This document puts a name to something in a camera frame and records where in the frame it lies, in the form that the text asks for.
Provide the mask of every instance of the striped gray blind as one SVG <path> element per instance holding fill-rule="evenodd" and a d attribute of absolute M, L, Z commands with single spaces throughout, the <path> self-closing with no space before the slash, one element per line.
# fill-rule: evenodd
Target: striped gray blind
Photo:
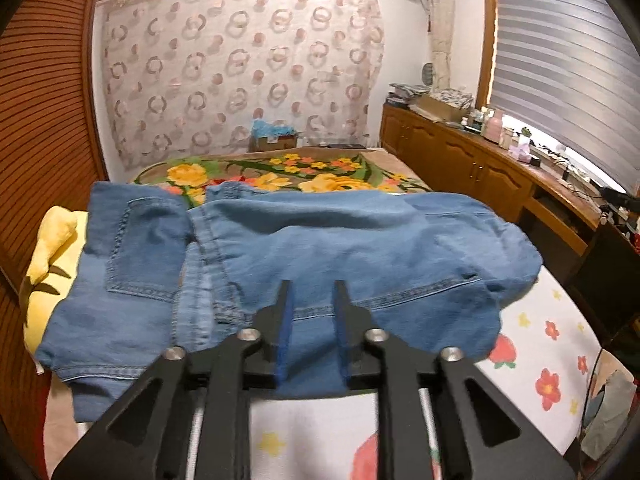
<path fill-rule="evenodd" d="M 490 103 L 600 167 L 640 175 L 640 56 L 605 0 L 498 0 Z"/>

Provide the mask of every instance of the screw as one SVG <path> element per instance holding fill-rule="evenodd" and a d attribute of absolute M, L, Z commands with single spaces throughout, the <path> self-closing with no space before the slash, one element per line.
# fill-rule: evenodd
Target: screw
<path fill-rule="evenodd" d="M 382 343 L 389 339 L 389 334 L 381 328 L 371 328 L 364 333 L 364 337 L 367 341 L 372 343 Z"/>
<path fill-rule="evenodd" d="M 257 328 L 243 328 L 238 331 L 238 339 L 242 341 L 257 341 L 260 339 L 260 331 Z"/>
<path fill-rule="evenodd" d="M 440 356 L 450 363 L 460 361 L 465 356 L 465 353 L 455 346 L 447 346 L 440 351 Z"/>
<path fill-rule="evenodd" d="M 164 351 L 162 357 L 168 361 L 182 361 L 185 355 L 187 355 L 187 352 L 184 351 L 184 348 L 180 346 L 171 346 Z"/>

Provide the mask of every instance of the denim fabric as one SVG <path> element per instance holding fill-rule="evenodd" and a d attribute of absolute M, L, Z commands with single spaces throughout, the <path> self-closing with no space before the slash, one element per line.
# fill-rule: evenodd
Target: denim fabric
<path fill-rule="evenodd" d="M 91 422 L 171 343 L 187 244 L 187 205 L 162 189 L 97 182 L 69 295 L 36 358 L 66 381 L 76 421 Z"/>
<path fill-rule="evenodd" d="M 263 192 L 237 182 L 181 197 L 98 183 L 78 278 L 36 357 L 74 393 L 76 420 L 97 420 L 167 346 L 209 348 L 294 282 L 292 396 L 343 391 L 331 294 L 352 300 L 416 348 L 484 357 L 502 304 L 523 293 L 540 256 L 512 224 L 465 196 L 373 191 Z"/>

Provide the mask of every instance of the yellow cloth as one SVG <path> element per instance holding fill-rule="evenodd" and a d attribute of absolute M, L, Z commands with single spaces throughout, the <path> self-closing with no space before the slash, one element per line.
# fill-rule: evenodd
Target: yellow cloth
<path fill-rule="evenodd" d="M 68 211 L 55 206 L 44 215 L 38 229 L 38 241 L 31 257 L 27 277 L 32 285 L 44 283 L 52 286 L 59 296 L 34 290 L 29 296 L 24 343 L 34 354 L 56 305 L 66 298 L 76 276 L 78 261 L 86 240 L 87 211 Z M 57 266 L 70 278 L 49 272 Z"/>

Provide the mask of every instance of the cardboard box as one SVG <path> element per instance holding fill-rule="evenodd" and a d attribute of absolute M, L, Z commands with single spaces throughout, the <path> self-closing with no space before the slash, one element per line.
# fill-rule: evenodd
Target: cardboard box
<path fill-rule="evenodd" d="M 428 95 L 418 97 L 414 100 L 414 104 L 424 111 L 440 117 L 443 121 L 459 123 L 463 117 L 469 114 L 469 108 L 459 110 Z"/>
<path fill-rule="evenodd" d="M 251 137 L 249 140 L 249 152 L 272 152 L 273 150 L 292 150 L 298 143 L 298 134 L 280 135 L 274 137 Z"/>

